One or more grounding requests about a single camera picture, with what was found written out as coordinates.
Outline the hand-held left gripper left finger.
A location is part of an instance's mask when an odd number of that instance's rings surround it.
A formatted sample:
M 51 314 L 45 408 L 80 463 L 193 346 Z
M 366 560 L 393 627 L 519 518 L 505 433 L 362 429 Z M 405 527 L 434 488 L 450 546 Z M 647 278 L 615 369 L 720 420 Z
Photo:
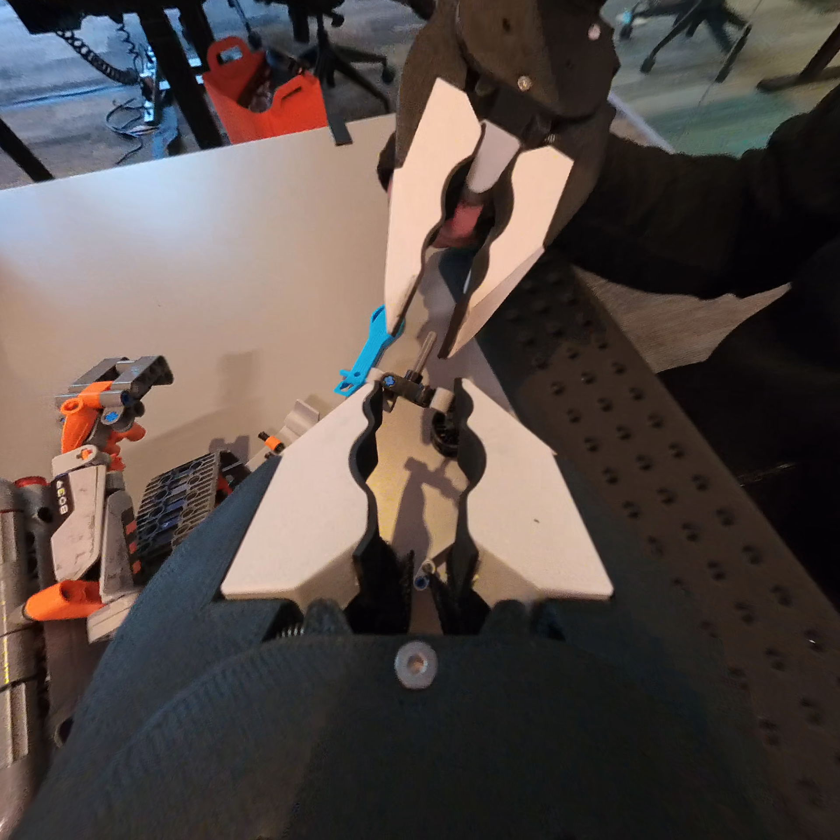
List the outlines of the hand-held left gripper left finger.
M 377 462 L 382 390 L 361 387 L 278 458 L 221 584 L 229 601 L 281 599 L 348 605 L 361 585 L 354 556 L 378 533 L 367 477 Z

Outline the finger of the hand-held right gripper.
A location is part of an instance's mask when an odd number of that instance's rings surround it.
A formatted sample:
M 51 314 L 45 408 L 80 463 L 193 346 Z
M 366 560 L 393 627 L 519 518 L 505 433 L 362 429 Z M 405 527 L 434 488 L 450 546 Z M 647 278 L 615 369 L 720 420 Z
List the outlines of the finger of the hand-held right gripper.
M 393 172 L 385 247 L 388 331 L 403 323 L 447 218 L 445 198 L 454 173 L 475 154 L 480 122 L 465 91 L 437 78 L 401 165 Z
M 502 194 L 496 224 L 472 260 L 441 358 L 451 358 L 475 338 L 543 255 L 573 164 L 551 145 L 518 155 L 506 182 L 509 195 Z

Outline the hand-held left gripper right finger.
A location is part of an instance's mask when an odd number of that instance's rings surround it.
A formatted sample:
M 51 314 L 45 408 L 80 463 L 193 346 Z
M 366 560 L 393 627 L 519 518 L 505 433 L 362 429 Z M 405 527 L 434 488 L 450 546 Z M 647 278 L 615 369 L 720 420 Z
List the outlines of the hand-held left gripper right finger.
M 555 454 L 472 381 L 455 384 L 454 595 L 483 603 L 607 602 L 614 594 Z

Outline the small black wheel assembly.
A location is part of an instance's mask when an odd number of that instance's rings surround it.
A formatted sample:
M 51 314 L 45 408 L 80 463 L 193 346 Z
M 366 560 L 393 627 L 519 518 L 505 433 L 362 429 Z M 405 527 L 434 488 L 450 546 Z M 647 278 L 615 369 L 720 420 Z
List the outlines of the small black wheel assembly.
M 400 401 L 431 412 L 431 445 L 441 456 L 456 458 L 459 429 L 455 420 L 455 395 L 451 391 L 424 383 L 422 375 L 414 370 L 407 371 L 405 375 L 384 373 L 381 385 L 384 412 L 390 413 Z

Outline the blue plastic separator tool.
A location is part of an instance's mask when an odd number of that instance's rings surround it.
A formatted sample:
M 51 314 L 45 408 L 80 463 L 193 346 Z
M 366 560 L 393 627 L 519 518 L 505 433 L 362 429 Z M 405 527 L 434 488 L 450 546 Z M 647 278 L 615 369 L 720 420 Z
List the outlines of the blue plastic separator tool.
M 402 323 L 396 333 L 391 334 L 387 328 L 385 306 L 375 309 L 369 321 L 362 350 L 349 370 L 340 371 L 340 382 L 333 389 L 333 393 L 342 397 L 356 393 L 367 382 L 384 352 L 403 334 L 403 330 Z

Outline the person's right forearm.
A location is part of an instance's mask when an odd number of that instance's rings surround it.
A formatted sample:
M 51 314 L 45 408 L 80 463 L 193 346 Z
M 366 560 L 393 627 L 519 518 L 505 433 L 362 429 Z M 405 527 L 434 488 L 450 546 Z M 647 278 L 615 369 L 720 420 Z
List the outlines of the person's right forearm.
M 554 246 L 616 284 L 709 300 L 838 281 L 838 232 L 836 87 L 740 157 L 610 134 L 595 187 Z

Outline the person's right hand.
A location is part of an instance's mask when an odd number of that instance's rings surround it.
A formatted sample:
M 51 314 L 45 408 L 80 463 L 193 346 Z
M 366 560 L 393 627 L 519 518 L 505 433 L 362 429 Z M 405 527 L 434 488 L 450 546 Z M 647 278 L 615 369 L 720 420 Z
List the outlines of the person's right hand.
M 476 240 L 476 227 L 484 208 L 482 199 L 466 193 L 459 199 L 453 213 L 447 216 L 437 231 L 434 246 L 437 248 L 459 248 L 471 245 Z

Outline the small grey orange connector assembly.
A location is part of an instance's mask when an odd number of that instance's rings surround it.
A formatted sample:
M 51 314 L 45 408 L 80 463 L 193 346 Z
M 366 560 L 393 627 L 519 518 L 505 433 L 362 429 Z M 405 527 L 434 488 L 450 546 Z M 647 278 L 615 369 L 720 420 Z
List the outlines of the small grey orange connector assembly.
M 319 409 L 311 401 L 297 399 L 279 423 L 258 432 L 259 449 L 252 460 L 261 464 L 264 460 L 282 455 L 316 426 L 320 418 Z

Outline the black perforated board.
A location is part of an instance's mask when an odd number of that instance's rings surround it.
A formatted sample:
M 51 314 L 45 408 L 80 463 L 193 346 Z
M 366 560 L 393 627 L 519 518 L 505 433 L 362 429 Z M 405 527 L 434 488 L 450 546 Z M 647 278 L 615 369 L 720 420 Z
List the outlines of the black perforated board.
M 693 607 L 807 838 L 838 838 L 838 614 L 595 295 L 542 257 L 479 333 L 519 418 Z

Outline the black office chair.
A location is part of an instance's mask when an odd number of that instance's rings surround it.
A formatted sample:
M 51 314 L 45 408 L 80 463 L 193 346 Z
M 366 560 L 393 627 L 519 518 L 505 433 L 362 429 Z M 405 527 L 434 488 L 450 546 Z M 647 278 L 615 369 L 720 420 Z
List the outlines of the black office chair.
M 310 22 L 314 22 L 316 26 L 314 44 L 299 54 L 299 63 L 308 68 L 327 88 L 335 89 L 336 76 L 341 75 L 377 100 L 385 113 L 392 111 L 391 100 L 386 91 L 377 87 L 358 70 L 358 67 L 362 66 L 378 67 L 381 72 L 381 84 L 390 86 L 396 77 L 390 60 L 383 54 L 369 50 L 337 45 L 328 33 L 328 26 L 343 26 L 344 16 L 339 11 L 343 1 L 280 1 L 280 4 L 287 8 L 292 36 L 299 44 L 310 43 Z

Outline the red tool basket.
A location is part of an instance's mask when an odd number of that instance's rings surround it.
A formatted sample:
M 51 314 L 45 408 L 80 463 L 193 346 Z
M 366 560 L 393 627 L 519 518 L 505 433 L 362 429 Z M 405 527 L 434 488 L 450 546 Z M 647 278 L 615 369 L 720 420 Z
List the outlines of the red tool basket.
M 206 63 L 203 84 L 231 144 L 328 128 L 320 81 L 297 59 L 232 36 L 209 46 Z

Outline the grey orange tracked toy robot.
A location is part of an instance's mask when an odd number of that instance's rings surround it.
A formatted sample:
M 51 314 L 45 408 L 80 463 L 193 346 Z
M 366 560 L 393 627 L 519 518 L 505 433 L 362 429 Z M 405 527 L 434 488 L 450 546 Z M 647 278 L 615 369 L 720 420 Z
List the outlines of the grey orange tracked toy robot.
M 112 636 L 174 548 L 249 475 L 219 450 L 147 486 L 136 514 L 121 445 L 143 438 L 143 399 L 174 375 L 164 356 L 106 358 L 56 397 L 51 477 L 2 479 L 2 808 L 34 790 L 48 678 L 46 626 L 82 621 Z

